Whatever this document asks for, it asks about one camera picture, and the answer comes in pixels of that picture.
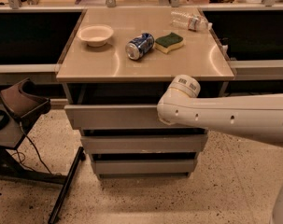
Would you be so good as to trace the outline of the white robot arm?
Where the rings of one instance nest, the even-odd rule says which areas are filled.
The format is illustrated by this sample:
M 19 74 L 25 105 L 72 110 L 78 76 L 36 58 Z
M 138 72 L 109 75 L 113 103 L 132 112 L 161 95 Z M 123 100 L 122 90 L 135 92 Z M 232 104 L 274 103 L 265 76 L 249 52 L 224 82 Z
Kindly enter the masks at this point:
M 223 166 L 240 185 L 250 224 L 283 224 L 283 94 L 200 98 L 199 83 L 179 75 L 157 104 L 170 126 L 201 128 L 224 139 Z

